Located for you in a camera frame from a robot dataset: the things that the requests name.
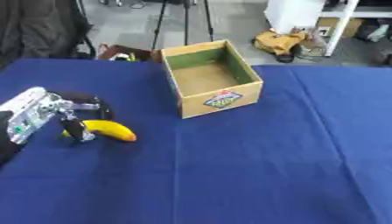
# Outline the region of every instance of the yellow bag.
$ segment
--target yellow bag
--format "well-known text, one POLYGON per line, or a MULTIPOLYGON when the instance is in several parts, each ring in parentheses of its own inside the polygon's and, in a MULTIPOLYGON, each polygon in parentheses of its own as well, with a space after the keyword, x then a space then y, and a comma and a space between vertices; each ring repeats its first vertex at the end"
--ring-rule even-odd
POLYGON ((303 31, 288 35, 279 35, 266 31, 255 38, 255 47, 276 55, 289 54, 290 49, 306 38, 303 31))

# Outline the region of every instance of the shelf leg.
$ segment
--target shelf leg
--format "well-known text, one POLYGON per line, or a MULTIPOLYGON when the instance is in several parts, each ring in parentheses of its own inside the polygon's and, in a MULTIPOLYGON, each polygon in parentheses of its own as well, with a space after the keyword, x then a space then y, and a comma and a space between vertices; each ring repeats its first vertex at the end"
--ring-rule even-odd
POLYGON ((348 22, 350 22, 351 16, 354 14, 355 8, 358 6, 360 0, 350 0, 344 10, 343 16, 340 18, 335 32, 331 36, 331 39, 326 47, 325 56, 330 57, 333 55, 336 46, 338 45, 344 30, 346 29, 348 22))

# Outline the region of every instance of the wire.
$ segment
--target wire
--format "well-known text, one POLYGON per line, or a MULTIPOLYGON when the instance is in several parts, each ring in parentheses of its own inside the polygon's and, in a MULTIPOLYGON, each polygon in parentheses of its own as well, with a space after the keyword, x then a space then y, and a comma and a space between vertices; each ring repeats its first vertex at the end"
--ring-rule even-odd
POLYGON ((147 3, 144 0, 136 0, 129 5, 129 7, 134 10, 140 10, 145 6, 147 6, 147 3))

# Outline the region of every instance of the white shelf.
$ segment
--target white shelf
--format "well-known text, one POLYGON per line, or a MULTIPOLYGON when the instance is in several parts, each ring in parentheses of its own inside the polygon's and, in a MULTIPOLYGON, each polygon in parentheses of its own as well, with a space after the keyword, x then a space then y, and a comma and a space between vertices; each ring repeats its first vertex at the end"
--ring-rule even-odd
MULTIPOLYGON (((345 5, 338 6, 332 11, 321 12, 322 18, 340 18, 343 16, 345 5)), ((351 18, 392 18, 392 7, 358 6, 351 18)))

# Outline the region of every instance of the sticker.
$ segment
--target sticker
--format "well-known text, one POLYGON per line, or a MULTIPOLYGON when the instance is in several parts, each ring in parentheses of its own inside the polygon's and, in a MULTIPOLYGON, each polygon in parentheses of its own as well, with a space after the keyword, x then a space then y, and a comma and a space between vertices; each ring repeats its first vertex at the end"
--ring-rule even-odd
POLYGON ((231 91, 222 91, 220 94, 217 94, 213 98, 209 99, 204 103, 206 106, 210 106, 217 109, 224 109, 228 105, 236 102, 238 99, 242 97, 241 94, 237 94, 231 91))

